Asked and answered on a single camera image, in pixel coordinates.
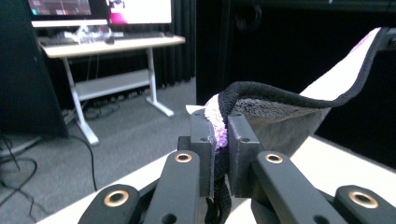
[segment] white desk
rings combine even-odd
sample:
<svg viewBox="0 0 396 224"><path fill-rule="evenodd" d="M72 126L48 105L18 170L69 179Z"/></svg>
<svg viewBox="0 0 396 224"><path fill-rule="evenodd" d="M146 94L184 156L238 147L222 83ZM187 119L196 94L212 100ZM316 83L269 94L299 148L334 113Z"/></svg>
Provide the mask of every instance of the white desk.
<svg viewBox="0 0 396 224"><path fill-rule="evenodd" d="M336 147L309 137L291 160L306 178L322 191L335 195L337 188L357 185L370 189L396 206L396 174L368 161L346 153ZM161 176L166 156L142 167L113 184L125 184L140 190ZM40 221L39 224L78 223L97 192L67 206L65 209ZM250 200L233 210L227 224L255 223Z"/></svg>
<svg viewBox="0 0 396 224"><path fill-rule="evenodd" d="M104 42L98 42L83 45L42 48L47 53L49 58L59 58L63 60L64 69L67 73L70 91L72 92L73 102L75 104L78 115L78 126L83 132L84 136L89 141L89 143L92 146L95 146L99 144L99 139L84 119L84 114L82 112L80 103L81 101L149 85L151 93L150 97L147 97L146 100L155 107L157 107L159 110L161 110L166 116L172 117L175 115L172 110L157 101L152 49L183 44L185 43L185 41L186 40L184 37L175 35L173 37L116 40L113 45L108 45ZM69 58L123 52L137 49L146 50L146 53L148 55L148 69L75 83L68 61Z"/></svg>

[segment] computer mouse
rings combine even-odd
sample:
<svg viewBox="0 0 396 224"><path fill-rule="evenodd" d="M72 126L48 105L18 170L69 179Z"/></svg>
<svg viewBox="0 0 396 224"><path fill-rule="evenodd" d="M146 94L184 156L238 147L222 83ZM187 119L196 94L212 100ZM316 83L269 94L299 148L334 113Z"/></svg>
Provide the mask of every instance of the computer mouse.
<svg viewBox="0 0 396 224"><path fill-rule="evenodd" d="M105 40L105 43L107 43L108 45L113 45L114 44L114 37L111 36L108 39Z"/></svg>

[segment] keyboard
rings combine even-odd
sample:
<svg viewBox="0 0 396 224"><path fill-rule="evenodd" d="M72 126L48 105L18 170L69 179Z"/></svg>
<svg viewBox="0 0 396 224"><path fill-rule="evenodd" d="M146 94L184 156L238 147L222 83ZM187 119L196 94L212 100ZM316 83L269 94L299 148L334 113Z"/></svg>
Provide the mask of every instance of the keyboard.
<svg viewBox="0 0 396 224"><path fill-rule="evenodd" d="M52 38L47 40L40 40L40 44L42 46L50 47L50 46L66 46L66 45L77 45L78 42L73 38Z"/></svg>
<svg viewBox="0 0 396 224"><path fill-rule="evenodd" d="M145 33L123 33L123 34L114 34L115 40L122 39L144 39L144 38L155 38L155 37L163 37L162 32L145 32Z"/></svg>

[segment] black cabinet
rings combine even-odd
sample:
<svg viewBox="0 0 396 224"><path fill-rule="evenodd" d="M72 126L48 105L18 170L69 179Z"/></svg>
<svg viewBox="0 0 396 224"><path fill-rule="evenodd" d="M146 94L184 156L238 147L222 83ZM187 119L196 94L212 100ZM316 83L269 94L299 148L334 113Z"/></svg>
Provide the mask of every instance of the black cabinet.
<svg viewBox="0 0 396 224"><path fill-rule="evenodd" d="M0 130L67 136L26 5L0 2Z"/></svg>

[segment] desk leg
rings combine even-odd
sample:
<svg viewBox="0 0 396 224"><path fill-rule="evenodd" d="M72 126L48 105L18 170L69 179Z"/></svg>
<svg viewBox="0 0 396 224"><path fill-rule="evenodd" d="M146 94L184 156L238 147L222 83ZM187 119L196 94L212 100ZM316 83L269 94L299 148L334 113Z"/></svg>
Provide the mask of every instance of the desk leg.
<svg viewBox="0 0 396 224"><path fill-rule="evenodd" d="M156 89L157 87L155 84L154 56L152 53L152 48L147 49L147 55L148 55L148 79L149 79L150 97L147 97L146 101L157 107L166 116L173 117L175 113L172 110L170 110L168 107L157 101L157 89Z"/></svg>
<svg viewBox="0 0 396 224"><path fill-rule="evenodd" d="M69 61L67 58L62 58L64 61L64 69L66 70L67 79L69 80L70 91L72 92L73 102L76 107L78 126L84 134L85 138L88 140L91 146L96 146L99 144L99 139L96 137L95 133L92 131L91 127L85 121L84 114L81 109L81 103L78 99L78 94L76 91L75 83L73 80L72 72L70 70Z"/></svg>

